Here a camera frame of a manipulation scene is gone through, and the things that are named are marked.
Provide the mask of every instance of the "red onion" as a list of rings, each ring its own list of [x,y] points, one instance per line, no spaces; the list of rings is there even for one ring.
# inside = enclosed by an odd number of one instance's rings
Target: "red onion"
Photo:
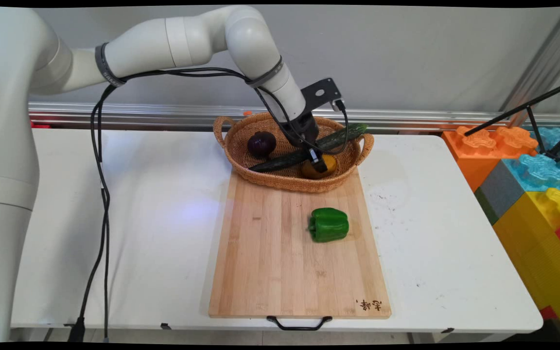
[[[247,140],[247,150],[254,157],[267,157],[274,149],[276,149],[276,138],[269,131],[256,131]]]

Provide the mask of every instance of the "wicker basket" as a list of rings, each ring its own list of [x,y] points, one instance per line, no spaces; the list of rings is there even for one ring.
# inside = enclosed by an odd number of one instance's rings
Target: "wicker basket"
[[[325,137],[334,131],[344,128],[341,124],[333,120],[315,117],[319,126],[319,137]],[[222,137],[222,124],[228,122],[231,128]],[[271,158],[279,157],[287,153],[296,151],[284,137],[280,127],[276,124],[269,113],[251,115],[240,122],[234,122],[229,117],[218,117],[213,124],[213,132],[217,141],[220,143],[229,162],[239,175],[249,182],[269,186],[272,188],[286,189],[290,191],[322,193],[342,185],[362,161],[368,156],[373,148],[373,135],[364,134],[356,140],[349,141],[347,148],[335,155],[338,167],[336,171],[323,179],[306,179],[300,172],[302,164],[296,164],[286,169],[271,171],[269,173],[258,173],[251,171],[250,166],[264,162],[264,159],[252,157],[247,151],[247,140],[256,131],[269,131],[276,137],[276,149],[269,155]],[[364,146],[360,149],[360,140],[364,139]]]

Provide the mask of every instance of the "green bell pepper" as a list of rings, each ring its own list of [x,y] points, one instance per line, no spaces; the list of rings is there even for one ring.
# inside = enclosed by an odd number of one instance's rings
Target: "green bell pepper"
[[[313,241],[329,242],[343,239],[349,232],[347,214],[334,208],[319,208],[313,210],[308,230]]]

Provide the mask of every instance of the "robotic arm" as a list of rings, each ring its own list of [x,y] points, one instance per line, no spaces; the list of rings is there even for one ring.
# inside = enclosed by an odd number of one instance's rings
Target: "robotic arm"
[[[249,6],[147,20],[97,50],[69,49],[31,9],[0,7],[0,341],[9,337],[20,253],[38,187],[30,91],[63,93],[105,81],[118,86],[118,77],[199,66],[228,50],[247,78],[280,101],[291,125],[276,121],[295,146],[301,139],[314,143],[318,135],[311,111],[340,100],[331,79],[298,88],[264,18]],[[326,91],[316,97],[320,88]],[[271,96],[262,97],[274,116],[284,117]],[[320,153],[310,151],[313,164],[319,163]]]

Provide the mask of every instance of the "cable strap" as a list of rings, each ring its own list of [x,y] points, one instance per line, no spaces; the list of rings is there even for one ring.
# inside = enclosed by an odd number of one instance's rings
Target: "cable strap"
[[[98,67],[98,70],[100,71],[101,75],[110,84],[112,84],[115,87],[124,86],[125,82],[118,79],[118,77],[116,77],[116,75],[114,75],[114,73],[111,72],[111,69],[109,69],[109,64],[107,64],[107,60],[105,59],[105,46],[107,46],[107,43],[104,43],[103,45],[99,45],[94,49],[94,58],[96,60],[96,66]]]
[[[276,74],[280,72],[282,67],[284,67],[284,61],[282,61],[282,56],[280,56],[280,60],[270,71],[246,84],[251,88],[258,88],[259,86],[262,86],[262,84],[265,84],[267,81],[269,81],[269,79],[275,77]]]

